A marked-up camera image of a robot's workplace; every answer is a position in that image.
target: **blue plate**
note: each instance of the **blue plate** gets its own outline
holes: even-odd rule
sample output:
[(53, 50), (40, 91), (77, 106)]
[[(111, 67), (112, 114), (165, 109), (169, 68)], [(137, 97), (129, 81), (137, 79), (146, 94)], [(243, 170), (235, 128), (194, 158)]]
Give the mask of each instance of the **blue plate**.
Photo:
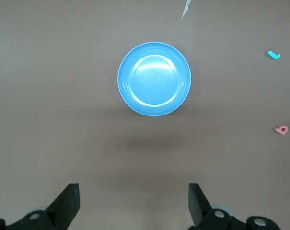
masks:
[(173, 46), (148, 42), (133, 48), (118, 70), (118, 88), (126, 104), (146, 116), (176, 110), (191, 87), (191, 71)]

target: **plate center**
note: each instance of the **plate center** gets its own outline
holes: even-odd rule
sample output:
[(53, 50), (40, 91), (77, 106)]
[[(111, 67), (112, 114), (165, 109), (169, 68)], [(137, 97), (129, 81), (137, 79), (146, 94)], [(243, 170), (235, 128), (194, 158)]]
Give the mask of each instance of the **plate center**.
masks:
[(130, 77), (135, 100), (145, 106), (161, 106), (171, 102), (178, 91), (178, 72), (170, 59), (149, 55), (140, 59)]

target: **gray background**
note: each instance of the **gray background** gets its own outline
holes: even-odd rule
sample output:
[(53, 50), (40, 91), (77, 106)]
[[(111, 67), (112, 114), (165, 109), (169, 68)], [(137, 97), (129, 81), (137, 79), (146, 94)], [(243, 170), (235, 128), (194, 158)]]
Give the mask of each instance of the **gray background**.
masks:
[[(192, 0), (181, 21), (185, 3), (0, 0), (8, 224), (78, 182), (71, 230), (185, 230), (197, 182), (239, 220), (290, 230), (290, 0)], [(117, 88), (122, 58), (148, 41), (178, 48), (192, 71), (185, 103), (163, 117), (135, 113)]]

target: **silver bolt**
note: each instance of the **silver bolt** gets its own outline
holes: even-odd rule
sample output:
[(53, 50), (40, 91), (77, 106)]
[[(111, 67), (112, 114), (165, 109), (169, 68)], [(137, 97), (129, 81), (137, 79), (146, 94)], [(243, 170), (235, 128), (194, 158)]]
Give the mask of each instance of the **silver bolt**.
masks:
[(214, 214), (219, 217), (219, 218), (224, 218), (225, 217), (225, 214), (222, 212), (222, 211), (215, 211)]
[(261, 226), (261, 227), (264, 227), (266, 225), (266, 223), (264, 222), (264, 220), (260, 219), (260, 218), (257, 218), (257, 219), (254, 219), (254, 223), (258, 226)]
[(30, 220), (37, 219), (38, 217), (39, 217), (39, 214), (35, 213), (30, 216)]

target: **white triangular piece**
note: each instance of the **white triangular piece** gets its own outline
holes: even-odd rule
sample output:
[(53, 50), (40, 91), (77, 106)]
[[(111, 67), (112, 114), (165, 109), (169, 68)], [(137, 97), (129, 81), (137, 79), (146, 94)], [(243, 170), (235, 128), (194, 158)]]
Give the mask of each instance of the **white triangular piece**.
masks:
[(188, 11), (188, 7), (189, 7), (189, 4), (190, 3), (191, 3), (191, 0), (187, 0), (186, 1), (186, 4), (185, 4), (185, 7), (184, 7), (184, 11), (183, 11), (181, 20), (183, 19), (183, 16), (185, 15), (185, 13)]

